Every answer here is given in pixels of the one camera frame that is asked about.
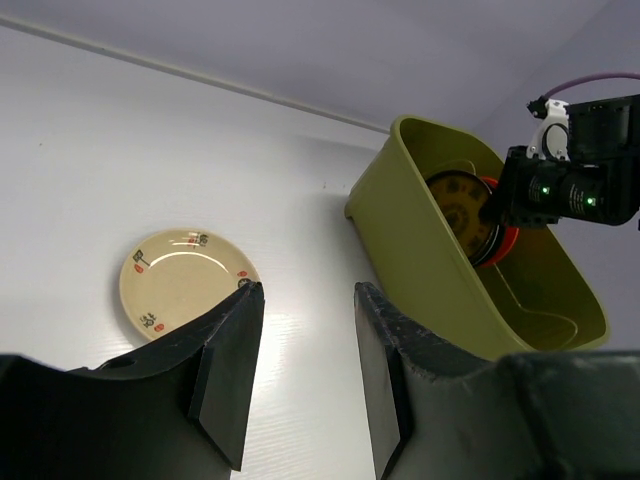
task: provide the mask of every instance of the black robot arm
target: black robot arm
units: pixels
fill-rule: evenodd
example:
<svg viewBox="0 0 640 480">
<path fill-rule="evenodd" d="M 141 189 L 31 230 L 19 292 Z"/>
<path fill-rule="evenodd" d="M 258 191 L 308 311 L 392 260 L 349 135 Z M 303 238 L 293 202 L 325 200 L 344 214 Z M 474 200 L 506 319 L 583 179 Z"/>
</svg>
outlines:
<svg viewBox="0 0 640 480">
<path fill-rule="evenodd" d="M 561 217 L 606 225 L 640 208 L 640 95 L 530 107 L 544 117 L 529 146 L 511 147 L 498 187 L 480 215 L 537 228 Z"/>
</svg>

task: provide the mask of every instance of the pink cable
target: pink cable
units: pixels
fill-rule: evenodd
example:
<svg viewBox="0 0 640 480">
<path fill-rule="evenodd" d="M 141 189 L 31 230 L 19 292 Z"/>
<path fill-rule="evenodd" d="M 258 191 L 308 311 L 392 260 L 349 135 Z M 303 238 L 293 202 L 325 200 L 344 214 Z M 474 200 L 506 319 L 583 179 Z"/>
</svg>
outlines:
<svg viewBox="0 0 640 480">
<path fill-rule="evenodd" d="M 569 88 L 575 87 L 577 85 L 582 85 L 583 83 L 595 82 L 598 80 L 608 80 L 610 78 L 630 78 L 632 80 L 640 80 L 640 73 L 632 73 L 632 72 L 608 72 L 608 73 L 595 73 L 593 75 L 587 75 L 585 77 L 579 77 L 575 80 L 570 80 L 565 82 L 557 87 L 552 88 L 547 93 L 544 94 L 545 98 L 551 98 L 552 95 L 555 95 L 558 92 L 562 92 L 563 90 L 567 90 Z"/>
</svg>

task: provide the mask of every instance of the wall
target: wall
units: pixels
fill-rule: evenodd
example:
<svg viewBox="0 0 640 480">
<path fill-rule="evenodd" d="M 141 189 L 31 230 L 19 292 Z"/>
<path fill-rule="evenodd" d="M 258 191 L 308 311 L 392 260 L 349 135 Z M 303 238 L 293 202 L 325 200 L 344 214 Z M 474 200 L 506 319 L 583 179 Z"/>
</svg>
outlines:
<svg viewBox="0 0 640 480">
<path fill-rule="evenodd" d="M 640 3 L 637 1 L 617 0 L 609 4 L 516 93 L 509 96 L 478 126 L 476 132 L 504 154 L 510 145 L 527 144 L 534 133 L 537 121 L 525 108 L 529 100 L 581 75 L 601 71 L 638 71 L 638 18 Z M 557 98 L 581 102 L 639 92 L 640 82 L 609 80 L 576 87 L 558 94 Z M 613 329 L 608 347 L 638 348 L 640 232 L 637 220 L 615 228 L 562 220 L 555 231 L 608 311 Z"/>
<path fill-rule="evenodd" d="M 388 127 L 470 128 L 607 0 L 0 0 L 0 17 Z"/>
<path fill-rule="evenodd" d="M 6 28 L 0 59 L 0 352 L 67 370 L 139 347 L 124 259 L 212 230 L 267 298 L 232 478 L 374 478 L 353 286 L 375 275 L 343 212 L 386 135 Z"/>
</svg>

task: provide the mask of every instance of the cream plate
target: cream plate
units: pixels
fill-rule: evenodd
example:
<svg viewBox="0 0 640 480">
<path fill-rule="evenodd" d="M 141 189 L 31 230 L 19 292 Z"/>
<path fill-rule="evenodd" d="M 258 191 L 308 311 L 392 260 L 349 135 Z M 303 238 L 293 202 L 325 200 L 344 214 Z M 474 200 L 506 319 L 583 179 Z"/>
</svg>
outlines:
<svg viewBox="0 0 640 480">
<path fill-rule="evenodd" d="M 133 325 L 154 340 L 208 312 L 248 281 L 249 259 L 205 230 L 167 230 L 147 238 L 125 260 L 120 299 Z"/>
</svg>

